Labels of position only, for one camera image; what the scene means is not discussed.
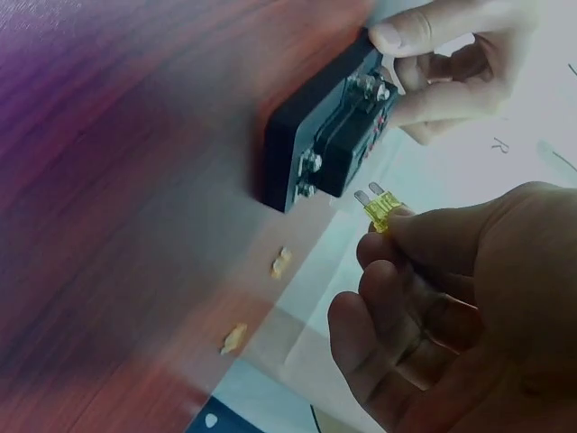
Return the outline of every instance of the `black fuse holder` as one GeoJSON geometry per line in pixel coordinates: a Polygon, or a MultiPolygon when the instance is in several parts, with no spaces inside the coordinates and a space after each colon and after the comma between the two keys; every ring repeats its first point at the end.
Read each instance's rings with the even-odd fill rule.
{"type": "Polygon", "coordinates": [[[274,112],[265,131],[264,204],[288,212],[318,190],[343,195],[398,99],[381,63],[363,32],[274,112]]]}

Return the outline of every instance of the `yellow blade fuse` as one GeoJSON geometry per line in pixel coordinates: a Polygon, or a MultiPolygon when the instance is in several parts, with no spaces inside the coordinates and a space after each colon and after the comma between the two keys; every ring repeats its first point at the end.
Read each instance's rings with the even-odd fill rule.
{"type": "Polygon", "coordinates": [[[364,206],[364,211],[375,225],[377,232],[384,233],[388,228],[387,220],[390,211],[402,206],[402,203],[392,193],[381,188],[378,183],[372,182],[369,184],[369,189],[377,196],[374,200],[371,200],[364,191],[357,191],[354,196],[364,206]]]}

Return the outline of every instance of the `fingernail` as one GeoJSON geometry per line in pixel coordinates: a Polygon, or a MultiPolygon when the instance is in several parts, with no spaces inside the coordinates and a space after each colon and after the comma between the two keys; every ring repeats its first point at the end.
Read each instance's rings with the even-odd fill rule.
{"type": "Polygon", "coordinates": [[[388,45],[393,50],[400,48],[403,43],[400,33],[389,23],[377,24],[373,28],[373,34],[379,37],[381,43],[388,45]]]}
{"type": "Polygon", "coordinates": [[[412,217],[413,215],[415,215],[415,212],[413,212],[405,205],[395,207],[393,210],[390,211],[389,214],[390,217],[412,217]]]}

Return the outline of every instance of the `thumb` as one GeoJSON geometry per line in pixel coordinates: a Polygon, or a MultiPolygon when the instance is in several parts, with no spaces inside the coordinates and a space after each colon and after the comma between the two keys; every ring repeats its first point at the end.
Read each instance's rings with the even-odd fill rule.
{"type": "Polygon", "coordinates": [[[487,31],[486,9],[482,2],[434,0],[376,24],[371,40],[394,57],[425,54],[464,34],[487,31]]]}
{"type": "Polygon", "coordinates": [[[472,275],[489,216],[489,204],[434,210],[417,216],[400,208],[389,216],[389,233],[411,261],[445,272],[472,275]]]}

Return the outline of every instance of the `wooden table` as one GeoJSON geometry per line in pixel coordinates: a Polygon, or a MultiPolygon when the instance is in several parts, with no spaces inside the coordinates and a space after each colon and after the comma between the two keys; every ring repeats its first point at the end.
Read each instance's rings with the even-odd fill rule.
{"type": "Polygon", "coordinates": [[[370,8],[0,5],[0,431],[183,431],[332,217],[257,201],[266,119],[370,8]]]}

